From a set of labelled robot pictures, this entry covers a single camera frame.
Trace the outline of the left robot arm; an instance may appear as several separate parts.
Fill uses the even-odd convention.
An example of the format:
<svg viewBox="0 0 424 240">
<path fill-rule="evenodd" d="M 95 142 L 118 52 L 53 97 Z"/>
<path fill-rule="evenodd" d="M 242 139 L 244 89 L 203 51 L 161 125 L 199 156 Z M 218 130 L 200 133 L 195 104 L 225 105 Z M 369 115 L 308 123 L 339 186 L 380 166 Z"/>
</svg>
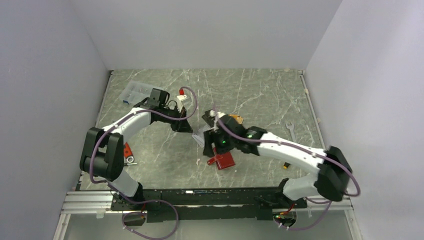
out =
<svg viewBox="0 0 424 240">
<path fill-rule="evenodd" d="M 184 106 L 189 98 L 186 91 L 191 93 L 196 109 L 196 94 L 187 86 L 179 89 L 173 108 L 169 107 L 170 93 L 153 88 L 148 97 L 117 121 L 103 128 L 90 128 L 83 144 L 80 169 L 89 175 L 93 184 L 104 183 L 118 192 L 129 209 L 139 209 L 145 201 L 144 188 L 124 169 L 124 146 L 132 136 L 155 122 L 169 124 L 177 133 L 192 133 L 188 122 L 190 115 Z"/>
</svg>

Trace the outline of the white magnetic stripe card stack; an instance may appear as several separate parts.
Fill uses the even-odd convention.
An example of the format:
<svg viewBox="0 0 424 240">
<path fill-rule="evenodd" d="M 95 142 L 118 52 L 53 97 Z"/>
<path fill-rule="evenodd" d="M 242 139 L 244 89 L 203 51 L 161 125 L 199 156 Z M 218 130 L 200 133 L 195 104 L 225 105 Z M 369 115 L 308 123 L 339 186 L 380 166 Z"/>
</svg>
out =
<svg viewBox="0 0 424 240">
<path fill-rule="evenodd" d="M 204 139 L 203 132 L 196 132 L 196 133 L 193 133 L 191 136 L 200 148 L 203 148 L 205 146 L 205 139 Z"/>
</svg>

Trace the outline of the red leather wallet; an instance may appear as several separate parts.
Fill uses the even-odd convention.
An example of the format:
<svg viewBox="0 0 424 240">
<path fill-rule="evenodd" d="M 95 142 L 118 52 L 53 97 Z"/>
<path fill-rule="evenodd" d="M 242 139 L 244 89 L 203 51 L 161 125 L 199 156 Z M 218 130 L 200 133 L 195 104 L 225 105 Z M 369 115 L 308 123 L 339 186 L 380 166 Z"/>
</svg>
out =
<svg viewBox="0 0 424 240">
<path fill-rule="evenodd" d="M 223 169 L 230 168 L 236 165 L 233 159 L 233 156 L 230 152 L 218 154 L 215 147 L 213 147 L 212 150 L 213 150 L 214 156 L 207 161 L 207 164 L 209 166 L 216 165 L 218 170 L 223 170 Z"/>
</svg>

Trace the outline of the orange card stack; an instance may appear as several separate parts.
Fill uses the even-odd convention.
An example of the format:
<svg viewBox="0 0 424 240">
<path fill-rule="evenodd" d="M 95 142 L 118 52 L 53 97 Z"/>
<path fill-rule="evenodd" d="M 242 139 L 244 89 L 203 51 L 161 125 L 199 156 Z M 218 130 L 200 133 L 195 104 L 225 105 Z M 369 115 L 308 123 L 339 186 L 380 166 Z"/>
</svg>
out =
<svg viewBox="0 0 424 240">
<path fill-rule="evenodd" d="M 232 117 L 232 118 L 234 118 L 239 124 L 242 124 L 243 123 L 243 120 L 244 119 L 241 116 L 236 115 L 236 114 L 230 114 L 229 116 Z"/>
</svg>

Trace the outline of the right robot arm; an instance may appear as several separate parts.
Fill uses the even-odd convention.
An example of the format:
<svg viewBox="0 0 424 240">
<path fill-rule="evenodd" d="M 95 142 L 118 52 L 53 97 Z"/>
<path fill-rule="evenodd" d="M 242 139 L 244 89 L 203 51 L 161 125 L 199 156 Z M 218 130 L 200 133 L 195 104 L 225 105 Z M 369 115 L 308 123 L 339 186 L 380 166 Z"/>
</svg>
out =
<svg viewBox="0 0 424 240">
<path fill-rule="evenodd" d="M 282 160 L 306 171 L 303 177 L 280 182 L 275 194 L 280 207 L 287 208 L 294 201 L 317 195 L 333 202 L 346 196 L 352 169 L 339 148 L 307 147 L 257 126 L 245 128 L 234 117 L 213 110 L 206 111 L 202 119 L 211 127 L 203 133 L 203 155 L 214 157 L 237 149 L 244 154 Z"/>
</svg>

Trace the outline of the black card holder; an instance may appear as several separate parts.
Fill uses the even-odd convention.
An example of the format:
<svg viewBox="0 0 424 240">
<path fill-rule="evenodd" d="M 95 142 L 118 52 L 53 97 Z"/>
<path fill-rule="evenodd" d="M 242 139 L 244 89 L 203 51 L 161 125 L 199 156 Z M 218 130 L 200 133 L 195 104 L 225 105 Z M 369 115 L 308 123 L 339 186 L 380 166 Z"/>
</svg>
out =
<svg viewBox="0 0 424 240">
<path fill-rule="evenodd" d="M 212 111 L 211 109 L 205 111 L 204 114 L 201 116 L 201 118 L 206 122 L 206 124 L 209 127 L 212 128 L 214 126 L 214 123 L 215 123 L 215 117 L 211 116 L 211 114 L 210 114 L 211 111 Z"/>
</svg>

